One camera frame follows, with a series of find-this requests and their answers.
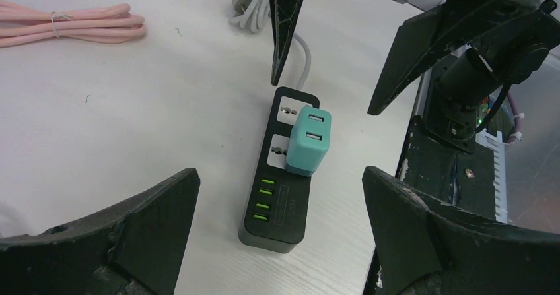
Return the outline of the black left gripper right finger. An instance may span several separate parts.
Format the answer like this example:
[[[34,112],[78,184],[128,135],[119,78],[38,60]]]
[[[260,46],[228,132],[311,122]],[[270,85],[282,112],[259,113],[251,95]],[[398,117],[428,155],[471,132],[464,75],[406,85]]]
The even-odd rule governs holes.
[[[364,170],[365,294],[558,294],[559,236],[490,220]]]

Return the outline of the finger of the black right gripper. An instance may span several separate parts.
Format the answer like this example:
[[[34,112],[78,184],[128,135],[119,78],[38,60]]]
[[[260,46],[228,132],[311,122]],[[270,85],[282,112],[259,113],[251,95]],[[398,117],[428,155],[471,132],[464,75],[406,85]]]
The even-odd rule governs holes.
[[[398,28],[379,76],[367,113],[380,115],[422,72],[449,53],[456,37],[448,33],[464,18],[455,6],[438,6],[414,16]]]
[[[294,37],[303,0],[269,0],[273,31],[271,85],[278,86]]]

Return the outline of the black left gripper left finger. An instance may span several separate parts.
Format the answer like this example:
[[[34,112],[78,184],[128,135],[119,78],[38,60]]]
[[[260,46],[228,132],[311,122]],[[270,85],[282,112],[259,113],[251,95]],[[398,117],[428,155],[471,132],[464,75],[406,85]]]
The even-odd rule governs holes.
[[[2,294],[173,294],[200,187],[186,168],[36,236],[1,239]]]

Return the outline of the black power strip green USB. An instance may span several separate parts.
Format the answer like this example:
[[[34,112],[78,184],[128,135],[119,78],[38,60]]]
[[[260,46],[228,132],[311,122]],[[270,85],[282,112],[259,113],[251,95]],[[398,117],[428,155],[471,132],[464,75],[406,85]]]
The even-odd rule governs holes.
[[[285,170],[291,130],[304,106],[319,99],[288,87],[275,91],[238,237],[252,247],[288,253],[304,238],[310,177]]]

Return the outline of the teal USB charger plug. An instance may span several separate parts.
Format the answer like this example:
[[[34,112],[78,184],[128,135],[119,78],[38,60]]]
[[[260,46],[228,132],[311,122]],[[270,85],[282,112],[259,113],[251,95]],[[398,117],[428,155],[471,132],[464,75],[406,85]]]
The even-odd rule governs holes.
[[[303,107],[291,129],[286,171],[311,176],[329,150],[331,128],[331,113],[312,106]]]

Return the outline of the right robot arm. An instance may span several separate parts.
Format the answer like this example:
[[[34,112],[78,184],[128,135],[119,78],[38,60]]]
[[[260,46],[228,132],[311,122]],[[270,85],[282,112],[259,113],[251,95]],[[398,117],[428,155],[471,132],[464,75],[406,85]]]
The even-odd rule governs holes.
[[[269,0],[277,86],[304,0]],[[413,0],[393,0],[412,3]],[[478,122],[476,110],[495,90],[502,102],[511,86],[538,70],[559,45],[559,0],[439,0],[406,20],[395,35],[368,112],[381,114],[415,79],[460,47],[466,52],[433,75],[424,110],[426,133],[465,153],[496,113]]]

